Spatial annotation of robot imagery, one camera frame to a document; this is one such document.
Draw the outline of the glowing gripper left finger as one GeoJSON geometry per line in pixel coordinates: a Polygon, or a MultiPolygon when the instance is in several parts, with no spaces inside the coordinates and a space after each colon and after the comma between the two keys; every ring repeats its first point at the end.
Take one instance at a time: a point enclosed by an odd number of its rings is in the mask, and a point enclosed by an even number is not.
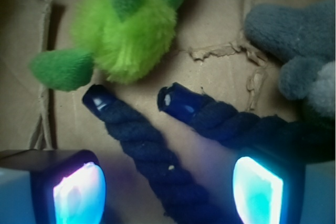
{"type": "Polygon", "coordinates": [[[1,223],[100,223],[105,203],[91,151],[1,152],[1,223]]]}

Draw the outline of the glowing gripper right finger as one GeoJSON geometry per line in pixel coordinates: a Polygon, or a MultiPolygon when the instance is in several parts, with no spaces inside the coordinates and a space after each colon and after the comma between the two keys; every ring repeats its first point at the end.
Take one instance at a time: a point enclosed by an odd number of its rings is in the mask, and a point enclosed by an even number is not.
{"type": "Polygon", "coordinates": [[[243,148],[233,168],[240,223],[335,223],[335,159],[243,148]]]}

